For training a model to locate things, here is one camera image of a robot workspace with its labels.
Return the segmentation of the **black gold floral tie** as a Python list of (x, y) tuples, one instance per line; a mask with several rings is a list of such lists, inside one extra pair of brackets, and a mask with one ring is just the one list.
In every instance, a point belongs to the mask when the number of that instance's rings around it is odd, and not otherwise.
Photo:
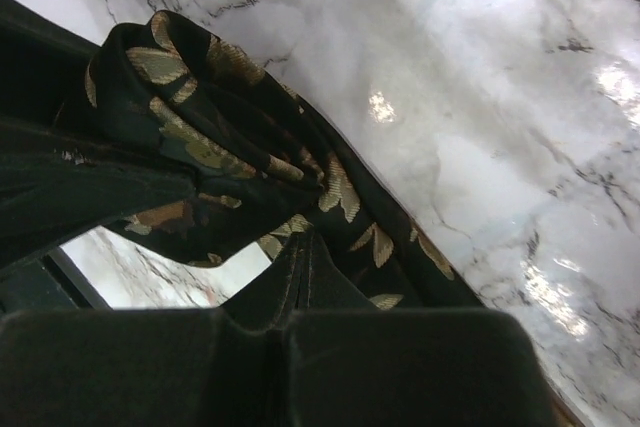
[(410, 307), (479, 299), (344, 138), (240, 48), (169, 11), (114, 27), (83, 108), (129, 148), (191, 166), (196, 194), (111, 230), (174, 261), (221, 265), (249, 244), (276, 259), (307, 238), (368, 298)]

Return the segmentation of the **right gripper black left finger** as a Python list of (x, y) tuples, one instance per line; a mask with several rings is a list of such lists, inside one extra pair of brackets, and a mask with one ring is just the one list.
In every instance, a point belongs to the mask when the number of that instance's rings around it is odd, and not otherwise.
[(306, 235), (294, 234), (271, 265), (225, 301), (221, 309), (244, 330), (278, 329), (294, 311), (306, 271)]

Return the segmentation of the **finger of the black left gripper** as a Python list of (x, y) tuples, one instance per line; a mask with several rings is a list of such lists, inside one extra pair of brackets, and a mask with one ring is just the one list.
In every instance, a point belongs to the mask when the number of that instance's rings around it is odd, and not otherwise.
[(1, 115), (51, 126), (98, 46), (1, 0)]
[(37, 124), (1, 121), (1, 265), (35, 260), (100, 225), (190, 197), (179, 162)]

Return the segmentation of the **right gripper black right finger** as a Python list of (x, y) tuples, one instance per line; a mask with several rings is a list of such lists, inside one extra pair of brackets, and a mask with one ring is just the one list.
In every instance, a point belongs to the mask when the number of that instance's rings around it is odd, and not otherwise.
[(335, 266), (324, 240), (314, 230), (298, 235), (298, 254), (299, 310), (375, 310), (374, 304)]

